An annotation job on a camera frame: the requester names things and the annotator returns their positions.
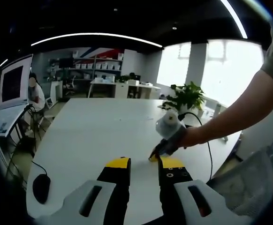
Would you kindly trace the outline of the person's right hand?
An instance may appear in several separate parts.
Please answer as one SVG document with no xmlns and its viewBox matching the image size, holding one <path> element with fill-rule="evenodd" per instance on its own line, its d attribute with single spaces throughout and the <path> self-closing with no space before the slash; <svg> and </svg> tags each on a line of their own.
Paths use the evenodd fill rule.
<svg viewBox="0 0 273 225">
<path fill-rule="evenodd" d="M 192 147 L 198 144 L 203 144 L 209 140 L 209 134 L 202 127 L 188 127 L 183 138 L 180 141 L 180 146 L 183 148 Z"/>
</svg>

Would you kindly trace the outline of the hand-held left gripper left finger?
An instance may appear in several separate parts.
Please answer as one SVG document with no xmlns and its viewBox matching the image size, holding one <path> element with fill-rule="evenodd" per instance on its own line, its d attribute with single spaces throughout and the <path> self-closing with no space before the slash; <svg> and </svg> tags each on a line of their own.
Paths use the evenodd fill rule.
<svg viewBox="0 0 273 225">
<path fill-rule="evenodd" d="M 88 180 L 49 216 L 51 225 L 122 225 L 129 202 L 131 159 L 107 163 L 96 180 Z"/>
</svg>

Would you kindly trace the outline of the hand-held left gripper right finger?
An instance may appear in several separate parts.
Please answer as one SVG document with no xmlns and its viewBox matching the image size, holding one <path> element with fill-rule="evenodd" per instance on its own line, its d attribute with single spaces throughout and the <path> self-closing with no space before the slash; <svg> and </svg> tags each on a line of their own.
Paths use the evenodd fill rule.
<svg viewBox="0 0 273 225">
<path fill-rule="evenodd" d="M 161 157 L 160 202 L 170 225 L 241 225 L 222 195 L 200 180 L 193 180 L 178 159 Z"/>
</svg>

